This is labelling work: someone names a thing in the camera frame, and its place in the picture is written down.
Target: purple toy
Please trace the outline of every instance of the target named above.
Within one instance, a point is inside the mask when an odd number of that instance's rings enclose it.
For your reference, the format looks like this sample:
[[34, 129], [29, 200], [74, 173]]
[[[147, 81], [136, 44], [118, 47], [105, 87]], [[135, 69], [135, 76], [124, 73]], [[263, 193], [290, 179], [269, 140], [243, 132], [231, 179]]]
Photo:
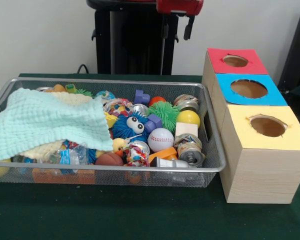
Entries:
[[162, 120], [154, 114], [148, 116], [148, 121], [144, 124], [145, 131], [150, 134], [153, 130], [162, 128]]
[[144, 91], [142, 90], [135, 90], [135, 97], [133, 104], [143, 104], [143, 105], [148, 105], [150, 102], [150, 95], [145, 94]]

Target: toy pile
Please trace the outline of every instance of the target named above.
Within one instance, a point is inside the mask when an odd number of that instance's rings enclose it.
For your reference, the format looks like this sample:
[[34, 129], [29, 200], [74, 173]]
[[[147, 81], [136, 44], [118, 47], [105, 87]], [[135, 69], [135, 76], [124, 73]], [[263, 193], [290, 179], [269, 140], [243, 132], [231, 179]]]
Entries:
[[[201, 167], [206, 156], [201, 153], [198, 138], [201, 120], [197, 112], [199, 101], [183, 94], [171, 104], [162, 96], [151, 98], [142, 90], [135, 91], [133, 102], [118, 98], [107, 90], [95, 97], [90, 91], [77, 89], [74, 84], [63, 87], [40, 87], [40, 92], [77, 95], [76, 101], [86, 103], [101, 98], [105, 120], [111, 138], [112, 151], [88, 148], [71, 139], [42, 144], [11, 158], [18, 163], [103, 165], [129, 167]], [[65, 101], [76, 106], [77, 102]], [[59, 174], [78, 170], [60, 169]]]

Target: wooden box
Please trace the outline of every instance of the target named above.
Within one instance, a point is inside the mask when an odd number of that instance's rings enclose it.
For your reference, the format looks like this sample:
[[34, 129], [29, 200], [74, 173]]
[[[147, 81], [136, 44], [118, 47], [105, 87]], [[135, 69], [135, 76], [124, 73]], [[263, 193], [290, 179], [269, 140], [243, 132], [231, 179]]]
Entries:
[[202, 84], [208, 88], [210, 97], [216, 74], [267, 75], [268, 72], [253, 49], [208, 48], [205, 55]]
[[290, 107], [229, 104], [221, 138], [228, 203], [291, 203], [300, 183], [300, 124]]
[[218, 73], [215, 76], [211, 102], [219, 133], [228, 104], [287, 105], [269, 75]]

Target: mint green blanket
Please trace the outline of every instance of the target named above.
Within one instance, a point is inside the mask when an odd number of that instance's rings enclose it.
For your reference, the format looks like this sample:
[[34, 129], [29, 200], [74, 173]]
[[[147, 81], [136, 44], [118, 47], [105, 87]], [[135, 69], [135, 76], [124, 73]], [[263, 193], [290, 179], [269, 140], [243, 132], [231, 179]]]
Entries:
[[112, 151], [101, 98], [71, 106], [36, 90], [20, 88], [9, 96], [0, 113], [0, 160], [59, 140]]

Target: black cable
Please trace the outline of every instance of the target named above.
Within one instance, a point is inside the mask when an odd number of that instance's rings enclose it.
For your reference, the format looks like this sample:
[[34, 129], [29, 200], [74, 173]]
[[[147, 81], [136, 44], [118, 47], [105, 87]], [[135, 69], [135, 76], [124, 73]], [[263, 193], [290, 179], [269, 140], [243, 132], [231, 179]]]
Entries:
[[88, 68], [87, 68], [87, 66], [86, 66], [85, 64], [81, 64], [81, 65], [79, 66], [79, 68], [78, 68], [78, 71], [76, 71], [76, 73], [79, 74], [80, 71], [81, 71], [81, 69], [82, 69], [82, 67], [84, 67], [85, 72], [88, 74], [89, 71], [88, 71]]

